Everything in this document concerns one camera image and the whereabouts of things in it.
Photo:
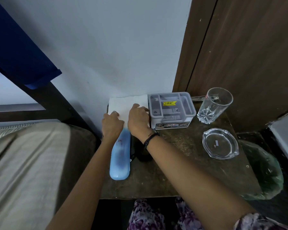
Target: drinking glass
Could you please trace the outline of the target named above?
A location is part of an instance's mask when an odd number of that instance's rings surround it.
[[[210,124],[233,102],[232,94],[224,88],[211,88],[197,113],[202,123]]]

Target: table surface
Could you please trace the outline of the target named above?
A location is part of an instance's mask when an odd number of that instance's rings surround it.
[[[195,104],[198,111],[201,103]],[[160,135],[175,145],[190,160],[230,187],[236,193],[261,193],[257,178],[239,146],[239,155],[228,160],[217,160],[209,157],[202,144],[203,133],[211,128],[228,130],[236,139],[237,135],[226,115],[223,113],[216,121],[207,125],[194,117],[189,127],[159,130]],[[142,197],[178,196],[177,191],[159,169],[154,160],[140,162],[137,158],[130,164],[130,175],[127,179],[115,181],[107,172],[102,189],[101,199],[132,199]]]

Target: printed label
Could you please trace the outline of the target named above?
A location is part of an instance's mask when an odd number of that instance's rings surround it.
[[[163,102],[164,106],[176,106],[177,101],[172,101],[172,102]]]
[[[156,129],[167,129],[167,128],[178,128],[178,127],[187,127],[190,122],[182,123],[157,123]]]

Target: black wristband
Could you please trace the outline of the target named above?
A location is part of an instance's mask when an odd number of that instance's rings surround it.
[[[159,132],[157,132],[156,130],[154,130],[154,134],[152,134],[145,142],[144,142],[144,149],[147,150],[147,146],[148,146],[148,143],[150,142],[150,140],[152,138],[154,138],[156,135],[160,135]]]

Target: white paper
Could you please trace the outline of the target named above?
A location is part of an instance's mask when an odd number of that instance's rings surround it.
[[[109,100],[108,114],[113,111],[119,113],[119,119],[125,121],[124,127],[128,127],[129,111],[133,104],[138,103],[141,106],[148,108],[148,96],[147,94],[141,96],[129,96],[129,97],[111,97]]]

